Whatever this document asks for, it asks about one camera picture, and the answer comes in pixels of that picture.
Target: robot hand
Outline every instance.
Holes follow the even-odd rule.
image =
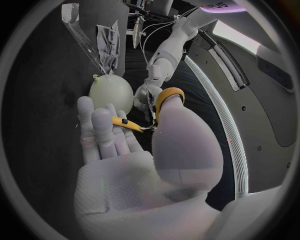
[[[124,112],[116,113],[112,104],[94,111],[89,97],[78,100],[85,165],[74,209],[89,240],[202,239],[217,218],[205,199],[222,176],[220,145],[167,89],[156,101],[161,105],[153,156],[131,130],[112,124],[112,116],[125,119]]]

